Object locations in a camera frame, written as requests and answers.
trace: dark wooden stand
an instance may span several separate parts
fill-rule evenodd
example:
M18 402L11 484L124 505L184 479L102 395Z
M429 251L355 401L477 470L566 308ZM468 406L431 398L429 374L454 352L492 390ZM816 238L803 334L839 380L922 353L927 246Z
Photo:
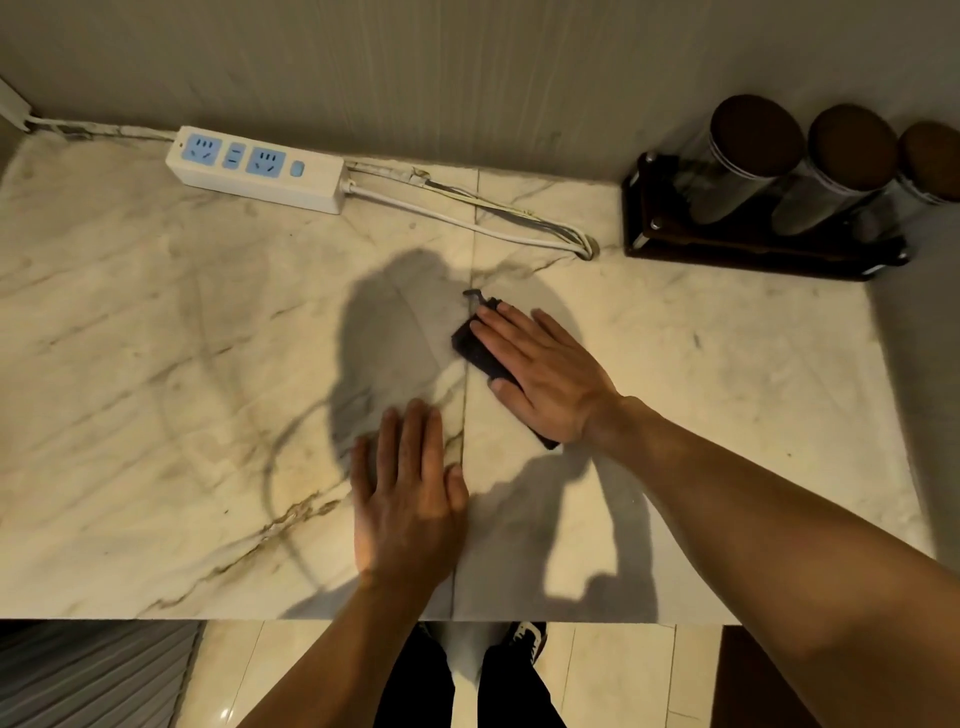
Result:
M621 185L629 257L843 280L868 280L882 267L909 260L903 237L861 243L845 216L800 235L776 235L770 229L780 200L775 194L755 195L723 220L697 225L673 186L679 165L678 157L643 154Z

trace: blue outlet socket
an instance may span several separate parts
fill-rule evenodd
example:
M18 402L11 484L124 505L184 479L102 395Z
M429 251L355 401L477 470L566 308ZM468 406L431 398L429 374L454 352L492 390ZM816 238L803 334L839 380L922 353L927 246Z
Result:
M287 159L286 152L266 147L253 147L250 161L247 162L247 172L263 177L279 177L283 168L283 161Z
M239 167L240 159L243 158L243 153L246 151L246 144L241 144L239 141L232 142L227 149L227 154L224 156L224 167L226 169L236 169Z
M220 154L220 147L223 140L216 136L204 136L199 133L192 133L186 140L186 146L183 147L183 154L180 156L187 161L195 161L198 164L205 164L208 167L213 166Z

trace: wrist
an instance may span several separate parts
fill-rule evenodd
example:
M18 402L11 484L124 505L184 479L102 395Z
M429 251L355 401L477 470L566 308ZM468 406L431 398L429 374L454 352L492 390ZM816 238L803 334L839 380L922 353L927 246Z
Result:
M390 609L417 621L433 594L432 589L412 583L410 580L393 578L376 570L360 573L357 592L370 596L376 601L384 601Z
M601 452L616 456L625 442L635 446L642 429L661 419L657 412L636 397L614 393L598 400L590 409L583 439Z

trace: power cord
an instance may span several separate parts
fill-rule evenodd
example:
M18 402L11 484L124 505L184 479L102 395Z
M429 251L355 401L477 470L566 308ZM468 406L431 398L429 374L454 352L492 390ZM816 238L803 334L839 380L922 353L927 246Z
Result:
M458 202L485 209L492 214L509 220L517 225L549 232L560 238L560 240L556 242L551 240L540 240L537 238L521 237L518 235L510 235L508 233L492 231L488 228L481 228L477 225L472 225L471 223L465 223L447 215L442 215L441 213L427 209L426 207L411 205L410 203L402 202L401 200L397 200L387 195L381 195L378 192L373 192L372 190L361 187L353 180L348 180L344 185L344 192L348 195L364 197L369 200L376 200L377 202L384 203L386 205L393 205L402 209L407 209L420 215L432 217L437 220L443 220L451 225L457 225L468 230L482 232L490 237L496 237L511 243L568 251L576 254L583 260L593 259L593 256L597 251L596 241L578 228L574 228L571 225L566 225L555 220L548 220L547 218L543 218L534 214L530 210L522 210L516 207L501 205L498 202L480 197L479 195L462 189L461 187L435 182L430 178L430 174L428 172L416 167L412 167L409 170L399 170L393 167L384 167L377 164L369 164L367 162L348 161L347 168L354 172L376 175L377 177L383 177L388 180L393 180L394 182L404 182L415 187L428 189L431 192L444 195L452 200L457 200Z

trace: finger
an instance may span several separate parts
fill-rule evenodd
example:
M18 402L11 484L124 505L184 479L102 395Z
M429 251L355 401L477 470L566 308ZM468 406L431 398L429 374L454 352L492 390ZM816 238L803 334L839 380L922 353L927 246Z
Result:
M520 379L520 374L526 371L527 365L530 364L530 359L524 356L517 347L481 321L471 321L470 330L474 336L480 339L480 343L487 347L487 351L493 354L493 358L503 364L510 374Z
M523 394L523 390L506 379L494 379L490 383L490 388L493 390L496 398L500 400L500 403L509 409L514 417L528 427L532 427L534 430L537 429L537 410L534 409L534 405L530 403L527 396Z
M410 400L407 411L403 415L399 462L396 467L397 482L414 483L420 480L424 409L426 405L423 400Z
M523 331L527 336L541 344L542 346L549 346L553 343L553 338L543 330L541 326L537 324L533 319L527 316L519 308L511 306L509 303L503 301L496 308L497 313L499 313L503 318L513 324L515 327Z
M543 329L550 334L550 336L559 341L561 344L566 344L569 347L579 347L580 342L577 341L573 336L570 335L570 332L567 331L564 327L557 323L557 320L548 314L546 311L541 311L539 308L534 308L531 311L536 321Z
M373 495L370 473L367 471L369 449L370 441L366 437L358 437L350 452L350 490L353 492L353 507L358 510L366 508Z
M533 339L526 331L518 328L491 308L487 308L484 305L480 306L477 309L477 316L480 317L480 320L484 324L492 328L527 356L533 356L541 346L541 344Z
M396 426L399 416L388 407L380 420L380 434L376 438L376 487L390 490L396 484Z
M464 469L460 465L451 465L444 478L446 501L450 504L450 513L466 516L470 493L464 480Z
M420 458L420 480L438 493L444 489L444 419L440 410L430 407L423 429L423 452Z
M451 466L446 472L446 501L450 506L450 518L453 519L453 526L456 532L457 540L455 548L462 551L467 542L468 529L468 505L470 493L467 490L467 483L464 480L464 469L459 465Z

